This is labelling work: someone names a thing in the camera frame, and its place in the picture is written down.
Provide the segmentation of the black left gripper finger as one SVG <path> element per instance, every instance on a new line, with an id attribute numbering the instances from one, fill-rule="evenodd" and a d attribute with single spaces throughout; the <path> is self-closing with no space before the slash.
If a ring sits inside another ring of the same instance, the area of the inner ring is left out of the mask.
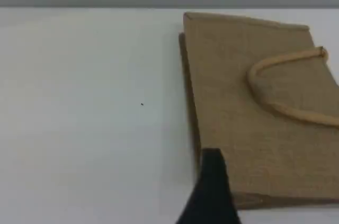
<path id="1" fill-rule="evenodd" d="M 219 148 L 202 150 L 195 187 L 177 223 L 241 223 L 230 191 L 225 160 Z"/>

